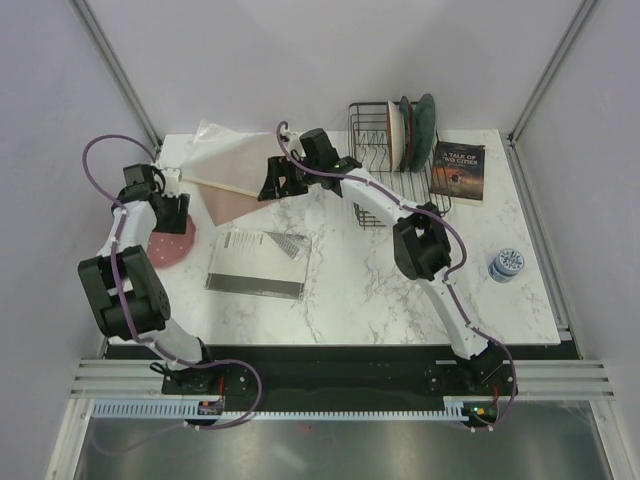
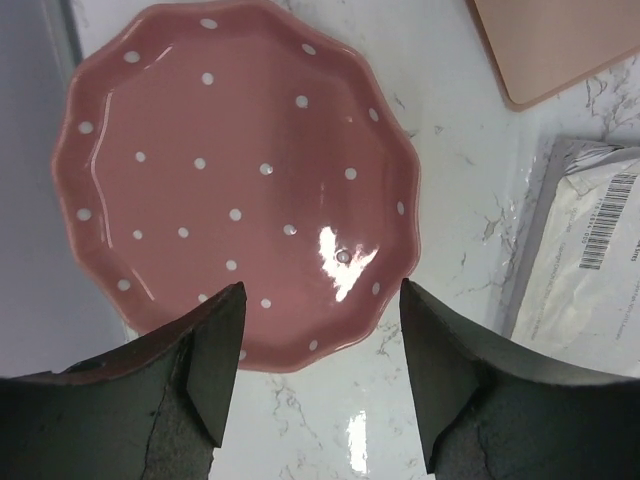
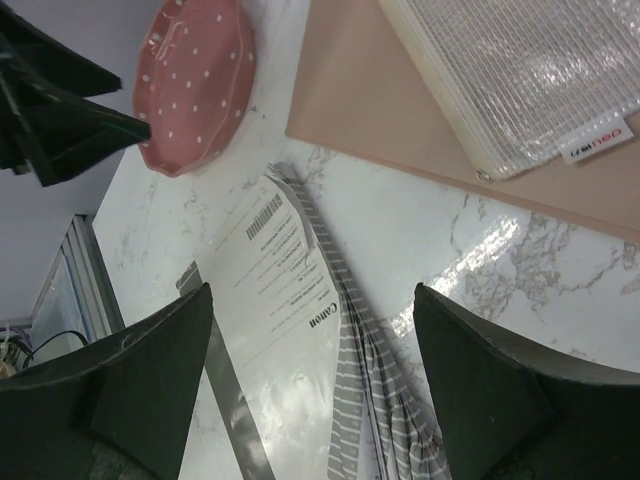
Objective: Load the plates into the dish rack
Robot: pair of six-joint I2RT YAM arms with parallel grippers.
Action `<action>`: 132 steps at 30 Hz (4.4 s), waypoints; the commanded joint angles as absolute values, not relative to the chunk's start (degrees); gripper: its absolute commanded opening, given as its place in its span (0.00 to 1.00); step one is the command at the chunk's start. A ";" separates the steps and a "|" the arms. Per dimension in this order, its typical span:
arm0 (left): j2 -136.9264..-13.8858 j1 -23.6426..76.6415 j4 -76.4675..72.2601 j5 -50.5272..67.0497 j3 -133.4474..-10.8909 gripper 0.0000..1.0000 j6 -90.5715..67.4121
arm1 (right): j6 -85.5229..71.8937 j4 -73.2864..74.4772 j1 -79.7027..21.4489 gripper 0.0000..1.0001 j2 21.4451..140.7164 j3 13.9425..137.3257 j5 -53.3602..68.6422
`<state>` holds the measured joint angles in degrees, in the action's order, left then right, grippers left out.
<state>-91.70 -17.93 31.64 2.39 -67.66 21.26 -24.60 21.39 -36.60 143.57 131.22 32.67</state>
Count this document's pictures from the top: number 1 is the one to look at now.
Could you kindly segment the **orange flower pattern plate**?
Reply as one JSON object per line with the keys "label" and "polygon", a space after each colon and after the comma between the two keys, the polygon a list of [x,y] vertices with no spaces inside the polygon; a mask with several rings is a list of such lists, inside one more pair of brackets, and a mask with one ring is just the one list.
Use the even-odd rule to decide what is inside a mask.
{"label": "orange flower pattern plate", "polygon": [[386,104],[386,119],[389,170],[395,172],[400,169],[405,155],[406,138],[404,116],[392,101]]}

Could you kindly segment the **grey-green ceramic plate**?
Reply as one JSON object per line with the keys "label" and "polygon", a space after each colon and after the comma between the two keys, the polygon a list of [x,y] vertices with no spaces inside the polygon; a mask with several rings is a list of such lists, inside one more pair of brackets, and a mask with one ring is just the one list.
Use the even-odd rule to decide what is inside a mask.
{"label": "grey-green ceramic plate", "polygon": [[413,150],[409,162],[411,172],[420,172],[426,166],[437,136],[436,105],[431,94],[424,94],[414,111]]}

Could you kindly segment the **dark blue glazed plate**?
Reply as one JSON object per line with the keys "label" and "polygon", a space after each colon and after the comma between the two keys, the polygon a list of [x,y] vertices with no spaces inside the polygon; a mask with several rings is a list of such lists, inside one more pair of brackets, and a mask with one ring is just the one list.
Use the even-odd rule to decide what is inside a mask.
{"label": "dark blue glazed plate", "polygon": [[400,170],[402,172],[413,172],[413,130],[415,122],[413,118],[413,106],[406,96],[401,98],[399,110],[403,116],[405,131],[404,153],[400,163]]}

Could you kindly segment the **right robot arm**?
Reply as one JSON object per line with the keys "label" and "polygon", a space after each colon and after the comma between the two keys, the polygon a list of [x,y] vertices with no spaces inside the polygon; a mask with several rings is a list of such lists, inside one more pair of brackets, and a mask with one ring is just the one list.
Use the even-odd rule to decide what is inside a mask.
{"label": "right robot arm", "polygon": [[360,162],[340,156],[321,128],[301,135],[282,121],[276,127],[279,156],[267,160],[266,179],[257,200],[305,195],[315,184],[373,214],[392,231],[397,268],[417,282],[445,326],[458,357],[458,381],[467,392],[483,392],[511,354],[482,332],[455,291],[452,274],[467,260],[460,235],[432,203],[419,205],[377,181]]}

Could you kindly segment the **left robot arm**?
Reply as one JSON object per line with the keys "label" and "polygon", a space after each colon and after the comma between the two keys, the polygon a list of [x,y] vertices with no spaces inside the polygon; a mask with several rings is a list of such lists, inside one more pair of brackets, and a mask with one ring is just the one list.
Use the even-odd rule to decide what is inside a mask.
{"label": "left robot arm", "polygon": [[78,274],[101,333],[133,341],[185,370],[185,382],[208,393],[219,369],[204,360],[202,341],[172,317],[168,293],[147,254],[151,236],[187,239],[190,196],[169,193],[167,177],[156,167],[137,164],[123,170],[126,185],[113,201],[113,225],[96,256],[78,265]]}

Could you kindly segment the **pink polka dot plate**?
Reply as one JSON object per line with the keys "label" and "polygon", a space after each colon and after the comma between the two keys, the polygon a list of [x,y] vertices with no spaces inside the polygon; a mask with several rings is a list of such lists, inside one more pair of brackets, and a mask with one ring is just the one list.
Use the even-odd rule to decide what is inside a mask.
{"label": "pink polka dot plate", "polygon": [[155,268],[168,268],[181,262],[189,254],[195,237],[196,226],[188,215],[184,234],[152,232],[147,244],[147,256]]}

